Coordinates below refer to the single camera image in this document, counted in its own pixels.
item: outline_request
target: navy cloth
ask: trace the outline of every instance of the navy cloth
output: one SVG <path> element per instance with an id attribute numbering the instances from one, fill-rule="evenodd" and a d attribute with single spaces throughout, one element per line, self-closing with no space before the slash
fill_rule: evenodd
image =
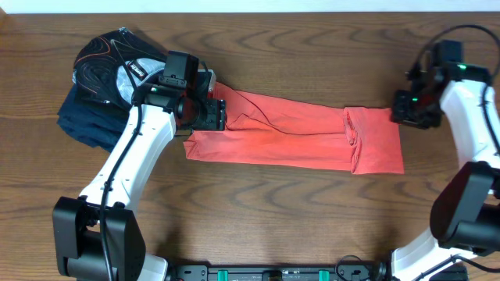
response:
<path id="1" fill-rule="evenodd" d="M 57 124 L 90 147 L 112 151 L 127 125 L 128 112 L 111 103 L 83 101 L 74 85 L 58 112 Z"/>

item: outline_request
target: red cloth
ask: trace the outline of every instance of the red cloth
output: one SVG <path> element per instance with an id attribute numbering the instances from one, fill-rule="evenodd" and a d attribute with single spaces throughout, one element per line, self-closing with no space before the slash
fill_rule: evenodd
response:
<path id="1" fill-rule="evenodd" d="M 398 125 L 390 121 L 390 109 L 329 108 L 222 84 L 213 97 L 226 100 L 226 129 L 195 131 L 184 142 L 188 159 L 404 173 Z"/>

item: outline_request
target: folded red cloth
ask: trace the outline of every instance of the folded red cloth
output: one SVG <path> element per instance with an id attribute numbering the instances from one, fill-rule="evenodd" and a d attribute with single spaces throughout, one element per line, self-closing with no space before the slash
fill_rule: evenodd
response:
<path id="1" fill-rule="evenodd" d="M 226 100 L 226 130 L 195 131 L 184 142 L 188 159 L 404 173 L 390 109 L 329 108 L 222 84 L 213 97 Z"/>

